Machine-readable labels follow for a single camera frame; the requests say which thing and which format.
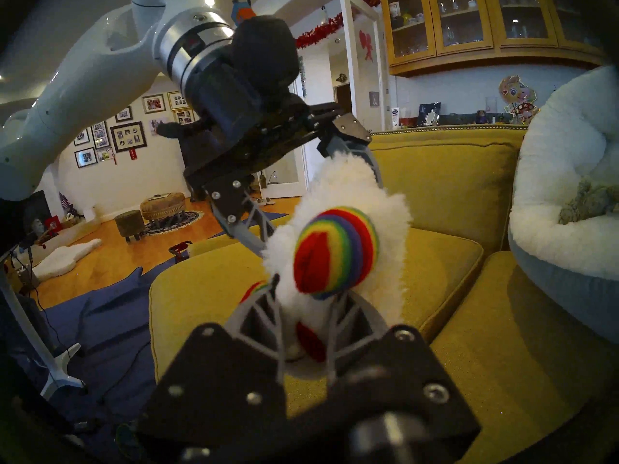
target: glass cabinet door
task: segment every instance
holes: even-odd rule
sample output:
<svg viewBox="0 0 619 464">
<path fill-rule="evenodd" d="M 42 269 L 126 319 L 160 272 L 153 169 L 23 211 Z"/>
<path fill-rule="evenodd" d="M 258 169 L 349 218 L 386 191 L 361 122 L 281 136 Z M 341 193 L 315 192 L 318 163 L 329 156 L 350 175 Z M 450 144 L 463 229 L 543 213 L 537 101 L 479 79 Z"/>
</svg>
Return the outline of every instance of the glass cabinet door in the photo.
<svg viewBox="0 0 619 464">
<path fill-rule="evenodd" d="M 570 0 L 550 0 L 550 14 L 555 24 L 559 46 L 587 53 L 603 54 L 602 44 L 582 20 Z"/>
<path fill-rule="evenodd" d="M 501 46 L 558 46 L 548 0 L 488 0 Z"/>
<path fill-rule="evenodd" d="M 389 62 L 436 55 L 429 0 L 381 0 Z"/>
<path fill-rule="evenodd" d="M 492 48 L 485 0 L 430 0 L 436 53 Z"/>
</svg>

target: wooden cabinet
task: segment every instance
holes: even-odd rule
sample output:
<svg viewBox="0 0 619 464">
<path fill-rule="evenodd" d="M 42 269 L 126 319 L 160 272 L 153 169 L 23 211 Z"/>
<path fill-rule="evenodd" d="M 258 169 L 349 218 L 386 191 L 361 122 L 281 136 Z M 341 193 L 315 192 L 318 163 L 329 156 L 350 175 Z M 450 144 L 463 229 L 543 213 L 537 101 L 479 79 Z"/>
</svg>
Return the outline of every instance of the wooden cabinet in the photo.
<svg viewBox="0 0 619 464">
<path fill-rule="evenodd" d="M 512 58 L 594 67 L 600 44 L 568 0 L 381 0 L 389 71 Z"/>
</svg>

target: round rug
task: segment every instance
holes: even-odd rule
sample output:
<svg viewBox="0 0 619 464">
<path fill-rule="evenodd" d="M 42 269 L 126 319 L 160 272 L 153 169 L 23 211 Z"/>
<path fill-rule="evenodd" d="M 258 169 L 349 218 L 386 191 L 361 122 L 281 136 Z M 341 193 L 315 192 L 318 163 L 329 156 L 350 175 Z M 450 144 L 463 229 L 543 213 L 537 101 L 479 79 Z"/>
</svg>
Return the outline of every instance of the round rug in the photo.
<svg viewBox="0 0 619 464">
<path fill-rule="evenodd" d="M 192 223 L 198 221 L 204 213 L 202 211 L 185 211 L 184 218 L 179 219 L 178 215 L 171 216 L 169 218 L 163 218 L 158 221 L 159 227 L 156 227 L 152 222 L 146 225 L 144 234 L 147 236 L 153 236 L 155 234 L 164 234 L 171 231 L 176 231 L 185 226 L 189 226 Z"/>
</svg>

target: red garland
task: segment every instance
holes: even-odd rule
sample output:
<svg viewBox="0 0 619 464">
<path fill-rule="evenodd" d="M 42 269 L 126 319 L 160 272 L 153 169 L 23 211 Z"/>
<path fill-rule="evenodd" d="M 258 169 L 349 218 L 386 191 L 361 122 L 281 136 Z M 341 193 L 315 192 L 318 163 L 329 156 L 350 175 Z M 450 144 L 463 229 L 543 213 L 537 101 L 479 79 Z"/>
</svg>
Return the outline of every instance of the red garland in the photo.
<svg viewBox="0 0 619 464">
<path fill-rule="evenodd" d="M 372 8 L 378 6 L 381 3 L 381 0 L 364 0 L 368 5 Z M 316 44 L 319 41 L 322 41 L 327 36 L 332 35 L 337 32 L 338 29 L 344 26 L 344 19 L 342 18 L 342 13 L 337 15 L 335 18 L 329 18 L 323 25 L 318 25 L 312 31 L 308 31 L 303 33 L 296 39 L 296 48 L 298 50 L 307 48 L 312 44 Z"/>
</svg>

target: yellow sofa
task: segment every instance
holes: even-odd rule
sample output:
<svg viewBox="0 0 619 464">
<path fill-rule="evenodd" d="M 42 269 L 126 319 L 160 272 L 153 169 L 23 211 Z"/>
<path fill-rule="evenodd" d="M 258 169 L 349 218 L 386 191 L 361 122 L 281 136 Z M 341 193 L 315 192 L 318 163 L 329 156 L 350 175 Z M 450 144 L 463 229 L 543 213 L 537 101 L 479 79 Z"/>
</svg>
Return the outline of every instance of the yellow sofa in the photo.
<svg viewBox="0 0 619 464">
<path fill-rule="evenodd" d="M 375 134 L 371 144 L 386 188 L 406 195 L 414 218 L 404 321 L 431 343 L 482 424 L 466 463 L 506 459 L 559 428 L 552 438 L 559 436 L 560 444 L 549 438 L 537 446 L 547 455 L 557 456 L 557 445 L 568 452 L 561 433 L 617 383 L 617 347 L 549 300 L 507 251 L 525 131 L 508 125 L 414 129 Z M 226 236 L 194 245 L 190 255 L 150 289 L 157 379 L 196 326 L 223 324 L 247 288 L 265 277 L 261 260 Z M 326 394 L 323 381 L 288 377 L 285 387 L 290 415 Z M 594 424 L 586 427 L 595 432 L 571 431 L 590 437 L 584 444 L 567 439 L 580 443 L 569 449 L 571 462 L 595 462 L 589 447 L 603 452 L 616 438 L 619 426 L 599 411 L 591 411 Z M 583 447 L 587 452 L 579 454 Z"/>
</svg>

